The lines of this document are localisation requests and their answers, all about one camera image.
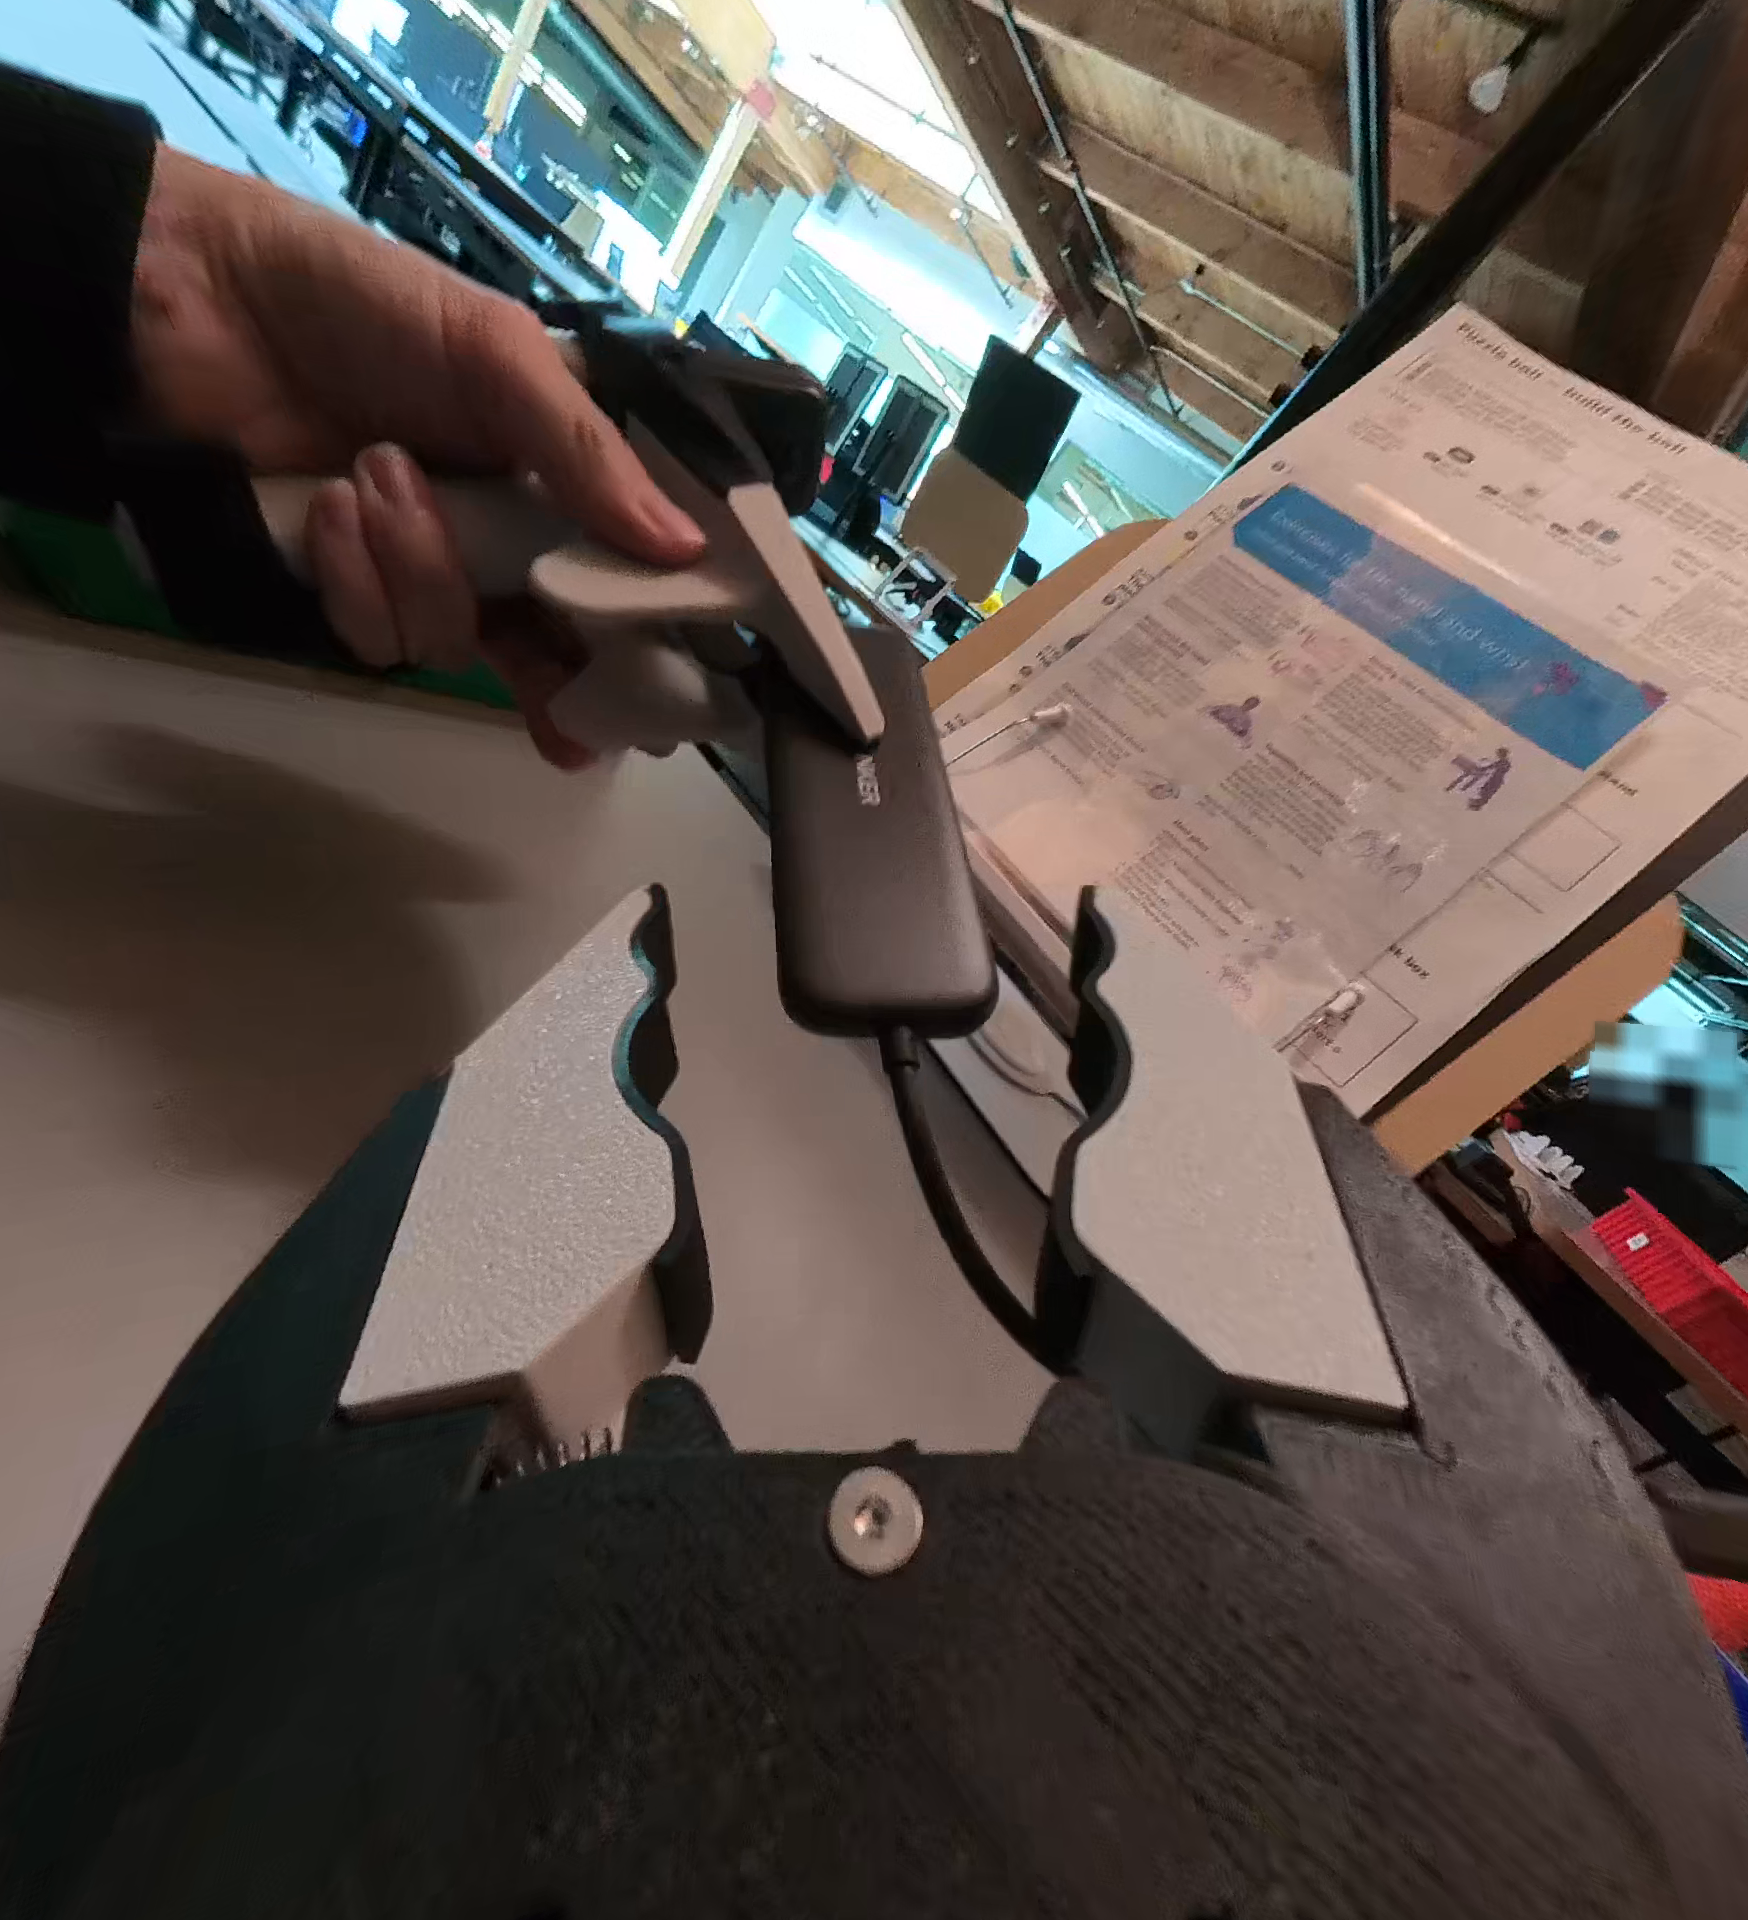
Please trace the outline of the green plastic bin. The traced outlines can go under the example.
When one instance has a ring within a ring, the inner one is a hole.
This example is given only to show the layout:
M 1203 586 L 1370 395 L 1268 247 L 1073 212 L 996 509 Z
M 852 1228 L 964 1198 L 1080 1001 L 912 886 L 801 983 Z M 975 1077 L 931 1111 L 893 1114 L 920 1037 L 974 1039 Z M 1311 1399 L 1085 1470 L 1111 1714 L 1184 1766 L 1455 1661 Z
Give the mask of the green plastic bin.
M 24 590 L 58 615 L 91 626 L 166 636 L 251 663 L 328 670 L 362 684 L 380 681 L 469 707 L 516 710 L 508 684 L 487 663 L 453 673 L 415 667 L 369 668 L 344 649 L 334 647 L 320 619 L 313 620 L 311 636 L 280 630 L 265 635 L 261 647 L 198 636 L 176 620 L 160 586 L 144 571 L 142 561 L 132 555 L 114 526 L 103 528 L 96 522 L 48 514 L 0 496 L 0 550 L 2 564 L 16 582 L 24 584 Z

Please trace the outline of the person's left forearm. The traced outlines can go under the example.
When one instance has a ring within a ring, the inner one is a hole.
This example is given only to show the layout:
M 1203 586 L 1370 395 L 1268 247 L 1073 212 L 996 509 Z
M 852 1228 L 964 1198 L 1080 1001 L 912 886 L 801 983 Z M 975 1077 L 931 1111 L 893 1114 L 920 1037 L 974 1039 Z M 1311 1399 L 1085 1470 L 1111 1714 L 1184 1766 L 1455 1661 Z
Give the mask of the person's left forearm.
M 0 63 L 0 498 L 108 519 L 160 124 Z

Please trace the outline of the red plastic bin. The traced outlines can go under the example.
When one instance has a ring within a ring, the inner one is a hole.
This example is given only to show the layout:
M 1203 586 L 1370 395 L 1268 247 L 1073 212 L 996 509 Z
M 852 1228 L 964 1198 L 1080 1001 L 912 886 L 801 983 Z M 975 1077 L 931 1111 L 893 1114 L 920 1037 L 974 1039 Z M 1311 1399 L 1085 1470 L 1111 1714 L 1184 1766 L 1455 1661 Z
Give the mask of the red plastic bin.
M 1654 1313 L 1748 1399 L 1748 1289 L 1635 1190 L 1592 1231 Z

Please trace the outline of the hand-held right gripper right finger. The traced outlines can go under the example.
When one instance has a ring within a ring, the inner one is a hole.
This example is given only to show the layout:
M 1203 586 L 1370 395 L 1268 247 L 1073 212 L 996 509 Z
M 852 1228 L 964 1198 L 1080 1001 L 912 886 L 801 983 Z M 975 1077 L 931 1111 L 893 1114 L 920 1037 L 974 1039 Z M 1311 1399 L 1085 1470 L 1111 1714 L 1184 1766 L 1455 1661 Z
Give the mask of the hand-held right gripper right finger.
M 1040 1334 L 1153 1448 L 1259 1410 L 1398 1432 L 1410 1391 L 1286 1057 L 1126 893 L 1081 891 Z

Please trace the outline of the black monitor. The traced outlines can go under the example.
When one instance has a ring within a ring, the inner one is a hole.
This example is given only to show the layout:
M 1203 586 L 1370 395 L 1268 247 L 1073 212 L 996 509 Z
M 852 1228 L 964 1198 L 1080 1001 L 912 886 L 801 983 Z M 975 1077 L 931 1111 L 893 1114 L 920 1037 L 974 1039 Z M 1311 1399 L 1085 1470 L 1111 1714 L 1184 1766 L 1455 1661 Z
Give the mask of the black monitor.
M 1021 503 L 1040 490 L 1068 434 L 1078 389 L 1037 359 L 989 336 L 952 451 Z

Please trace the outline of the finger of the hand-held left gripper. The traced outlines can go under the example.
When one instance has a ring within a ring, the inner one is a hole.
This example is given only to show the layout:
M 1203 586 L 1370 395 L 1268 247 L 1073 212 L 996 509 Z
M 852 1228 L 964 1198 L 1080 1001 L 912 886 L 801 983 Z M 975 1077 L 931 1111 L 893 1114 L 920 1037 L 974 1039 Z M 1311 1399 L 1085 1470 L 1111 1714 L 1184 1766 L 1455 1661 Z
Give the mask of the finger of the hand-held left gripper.
M 654 568 L 572 544 L 539 555 L 527 587 L 580 642 L 580 668 L 549 703 L 577 745 L 599 756 L 759 752 L 762 716 L 744 677 L 765 573 L 749 558 Z
M 746 624 L 850 747 L 879 747 L 885 707 L 780 494 L 769 482 L 738 483 L 726 494 L 726 515 Z

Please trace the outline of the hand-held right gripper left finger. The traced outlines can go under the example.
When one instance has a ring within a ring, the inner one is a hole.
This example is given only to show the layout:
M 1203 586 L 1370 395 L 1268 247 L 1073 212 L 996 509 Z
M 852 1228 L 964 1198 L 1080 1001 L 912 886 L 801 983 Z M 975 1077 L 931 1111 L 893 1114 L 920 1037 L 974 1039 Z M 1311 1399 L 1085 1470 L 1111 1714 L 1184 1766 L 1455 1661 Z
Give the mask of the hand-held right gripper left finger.
M 616 903 L 447 1073 L 339 1410 L 498 1408 L 527 1442 L 619 1442 L 713 1324 L 680 1059 L 672 901 Z

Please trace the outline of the large white instruction sheet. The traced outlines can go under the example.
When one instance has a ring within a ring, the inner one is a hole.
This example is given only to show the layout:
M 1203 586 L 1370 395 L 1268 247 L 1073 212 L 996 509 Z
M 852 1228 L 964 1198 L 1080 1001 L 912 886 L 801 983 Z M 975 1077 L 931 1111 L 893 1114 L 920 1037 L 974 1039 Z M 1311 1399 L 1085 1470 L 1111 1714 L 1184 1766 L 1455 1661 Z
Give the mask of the large white instruction sheet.
M 1081 668 L 1134 613 L 1165 615 L 1284 482 L 1326 494 L 1586 654 L 1665 697 L 1485 876 L 1401 932 L 1313 1073 L 1359 1115 L 1398 1103 L 1748 827 L 1748 465 L 1452 308 L 1346 396 L 1175 519 L 1106 536 L 931 668 L 952 772 L 1084 745 Z M 1054 591 L 1052 601 L 1040 594 Z

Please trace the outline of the blue header exercise sheet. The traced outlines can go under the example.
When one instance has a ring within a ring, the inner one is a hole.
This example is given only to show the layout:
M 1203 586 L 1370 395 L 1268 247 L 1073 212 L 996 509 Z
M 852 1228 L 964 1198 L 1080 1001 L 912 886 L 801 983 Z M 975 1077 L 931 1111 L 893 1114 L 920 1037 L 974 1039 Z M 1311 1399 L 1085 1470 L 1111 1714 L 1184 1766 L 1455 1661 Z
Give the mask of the blue header exercise sheet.
M 1019 899 L 1115 889 L 1286 1044 L 1667 700 L 1422 515 L 1282 476 L 946 756 Z

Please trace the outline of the dark grey usb hub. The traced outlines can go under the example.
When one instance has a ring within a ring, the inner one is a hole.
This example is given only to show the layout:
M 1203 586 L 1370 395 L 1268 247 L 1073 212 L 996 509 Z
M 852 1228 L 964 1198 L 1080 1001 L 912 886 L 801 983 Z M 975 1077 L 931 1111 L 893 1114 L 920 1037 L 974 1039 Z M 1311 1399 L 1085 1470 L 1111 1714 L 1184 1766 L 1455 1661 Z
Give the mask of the dark grey usb hub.
M 781 1004 L 824 1037 L 966 1037 L 996 1008 L 998 966 L 925 661 L 889 626 L 848 636 L 886 712 L 877 747 L 850 747 L 784 673 L 763 690 Z

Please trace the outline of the person's left hand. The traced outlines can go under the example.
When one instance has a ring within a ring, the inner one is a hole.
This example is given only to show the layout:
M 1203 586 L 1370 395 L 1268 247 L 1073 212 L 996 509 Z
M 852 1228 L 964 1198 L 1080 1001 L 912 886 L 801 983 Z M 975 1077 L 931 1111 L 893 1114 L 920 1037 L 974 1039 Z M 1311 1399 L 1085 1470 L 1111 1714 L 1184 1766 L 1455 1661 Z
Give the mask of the person's left hand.
M 622 553 L 684 566 L 696 519 L 653 483 L 537 313 L 396 240 L 262 178 L 160 142 L 132 296 L 150 419 L 318 480 L 311 587 L 362 664 L 486 661 L 540 756 L 592 753 L 550 705 L 577 647 L 532 607 L 480 610 L 433 480 L 540 483 L 558 515 Z

